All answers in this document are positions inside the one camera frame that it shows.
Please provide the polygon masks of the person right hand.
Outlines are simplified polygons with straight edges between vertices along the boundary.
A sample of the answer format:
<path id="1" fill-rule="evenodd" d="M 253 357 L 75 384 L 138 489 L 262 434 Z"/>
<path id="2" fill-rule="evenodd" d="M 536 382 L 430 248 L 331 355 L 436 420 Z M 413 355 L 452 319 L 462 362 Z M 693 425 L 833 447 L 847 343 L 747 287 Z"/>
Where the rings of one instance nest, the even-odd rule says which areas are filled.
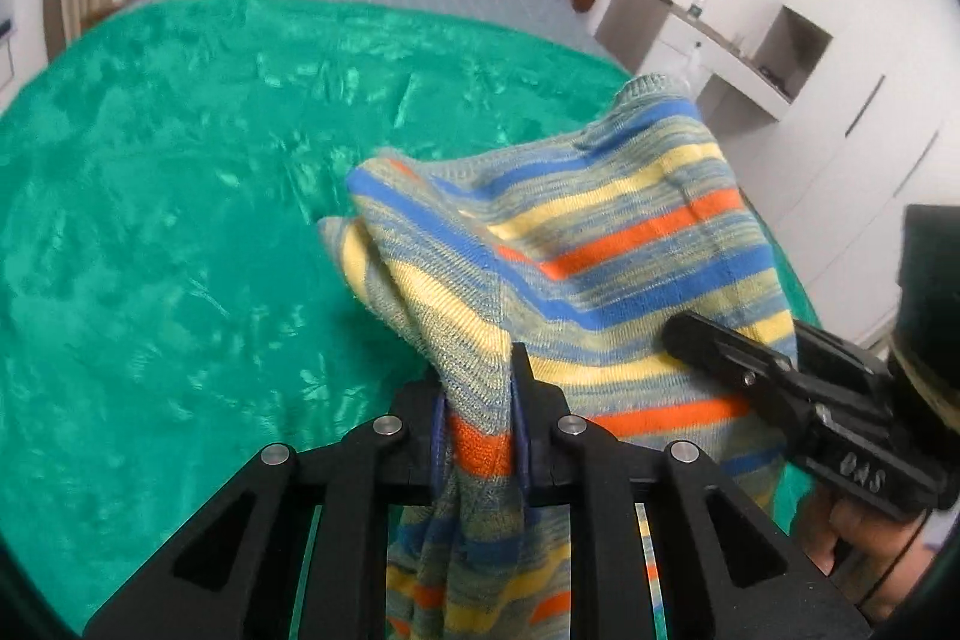
<path id="1" fill-rule="evenodd" d="M 867 619 L 884 622 L 934 562 L 956 516 L 896 523 L 818 486 L 800 501 L 791 536 Z"/>

